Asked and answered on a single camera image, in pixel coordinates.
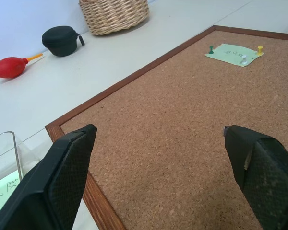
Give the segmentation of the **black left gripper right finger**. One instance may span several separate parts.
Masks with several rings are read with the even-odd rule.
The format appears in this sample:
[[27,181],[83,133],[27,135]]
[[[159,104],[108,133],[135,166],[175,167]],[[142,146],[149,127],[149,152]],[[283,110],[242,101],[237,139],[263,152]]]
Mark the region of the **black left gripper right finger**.
[[288,230],[288,151],[275,138],[232,125],[223,131],[234,178],[264,230]]

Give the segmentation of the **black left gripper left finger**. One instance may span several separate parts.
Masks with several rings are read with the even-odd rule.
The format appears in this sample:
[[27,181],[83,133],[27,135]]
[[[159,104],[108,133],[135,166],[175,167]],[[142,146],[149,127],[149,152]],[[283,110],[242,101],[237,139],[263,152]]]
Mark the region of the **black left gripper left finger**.
[[97,127],[57,139],[23,178],[0,180],[0,230],[71,230],[82,200]]

